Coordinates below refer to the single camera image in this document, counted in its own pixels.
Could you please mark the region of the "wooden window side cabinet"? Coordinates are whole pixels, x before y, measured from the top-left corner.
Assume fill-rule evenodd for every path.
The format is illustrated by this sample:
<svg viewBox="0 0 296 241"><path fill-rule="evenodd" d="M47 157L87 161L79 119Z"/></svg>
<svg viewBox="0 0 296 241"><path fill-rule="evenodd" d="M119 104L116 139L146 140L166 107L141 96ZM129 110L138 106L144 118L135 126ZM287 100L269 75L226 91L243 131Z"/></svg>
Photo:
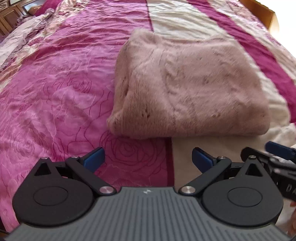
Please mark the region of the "wooden window side cabinet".
<svg viewBox="0 0 296 241"><path fill-rule="evenodd" d="M239 0L239 2L256 16L268 30L270 29L275 16L274 11L255 0Z"/></svg>

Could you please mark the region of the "floral pillow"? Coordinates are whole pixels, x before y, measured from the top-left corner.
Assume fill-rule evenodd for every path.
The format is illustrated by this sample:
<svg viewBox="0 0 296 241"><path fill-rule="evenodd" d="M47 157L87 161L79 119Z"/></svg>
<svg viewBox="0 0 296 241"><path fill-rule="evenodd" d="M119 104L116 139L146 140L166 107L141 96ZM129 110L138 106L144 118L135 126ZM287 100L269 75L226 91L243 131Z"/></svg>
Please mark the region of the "floral pillow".
<svg viewBox="0 0 296 241"><path fill-rule="evenodd" d="M18 26L1 40L1 72L7 68L24 45L46 27L53 13L54 10L49 8L40 16L20 18Z"/></svg>

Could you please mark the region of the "pink knitted sweater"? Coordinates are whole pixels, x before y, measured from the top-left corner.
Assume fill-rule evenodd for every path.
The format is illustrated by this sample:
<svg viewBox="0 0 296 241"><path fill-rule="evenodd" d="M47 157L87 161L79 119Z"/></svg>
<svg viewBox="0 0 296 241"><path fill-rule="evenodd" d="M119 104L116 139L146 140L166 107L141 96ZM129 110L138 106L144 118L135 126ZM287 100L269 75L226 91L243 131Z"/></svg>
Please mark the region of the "pink knitted sweater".
<svg viewBox="0 0 296 241"><path fill-rule="evenodd" d="M130 138L259 136L268 100L244 53L219 37L168 39L144 29L119 51L109 130Z"/></svg>

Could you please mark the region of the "magenta floral bed cover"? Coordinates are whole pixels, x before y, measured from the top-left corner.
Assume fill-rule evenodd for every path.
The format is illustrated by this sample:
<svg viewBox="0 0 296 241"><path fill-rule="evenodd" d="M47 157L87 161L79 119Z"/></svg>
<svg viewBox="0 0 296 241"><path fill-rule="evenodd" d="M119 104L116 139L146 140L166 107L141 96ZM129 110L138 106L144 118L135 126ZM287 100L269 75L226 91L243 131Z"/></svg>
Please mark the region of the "magenta floral bed cover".
<svg viewBox="0 0 296 241"><path fill-rule="evenodd" d="M237 44L269 100L269 131L141 141L112 135L106 120L116 57L136 28ZM178 187L198 174L195 146L235 159L270 140L295 145L295 58L238 1L63 1L1 68L1 222L7 232L18 226L12 198L41 156L63 161L101 146L106 160L97 174L114 187Z"/></svg>

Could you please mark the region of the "wooden headboard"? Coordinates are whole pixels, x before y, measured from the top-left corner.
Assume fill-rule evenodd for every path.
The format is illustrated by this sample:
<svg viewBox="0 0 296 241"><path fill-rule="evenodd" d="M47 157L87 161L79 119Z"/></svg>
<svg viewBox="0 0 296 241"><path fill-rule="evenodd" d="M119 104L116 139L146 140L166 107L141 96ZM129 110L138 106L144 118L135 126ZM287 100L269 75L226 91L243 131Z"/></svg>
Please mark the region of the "wooden headboard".
<svg viewBox="0 0 296 241"><path fill-rule="evenodd" d="M43 0L1 1L1 37L7 36L18 24L18 19L31 16L44 4Z"/></svg>

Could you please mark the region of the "magenta pillow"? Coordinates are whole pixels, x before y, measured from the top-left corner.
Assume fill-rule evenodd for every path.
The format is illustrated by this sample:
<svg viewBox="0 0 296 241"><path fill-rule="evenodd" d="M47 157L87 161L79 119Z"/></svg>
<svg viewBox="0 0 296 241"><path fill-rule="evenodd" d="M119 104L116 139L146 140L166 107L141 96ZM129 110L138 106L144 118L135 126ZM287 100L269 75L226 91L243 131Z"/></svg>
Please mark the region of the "magenta pillow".
<svg viewBox="0 0 296 241"><path fill-rule="evenodd" d="M62 0L46 0L43 5L36 11L35 16L44 14L48 9L56 10Z"/></svg>

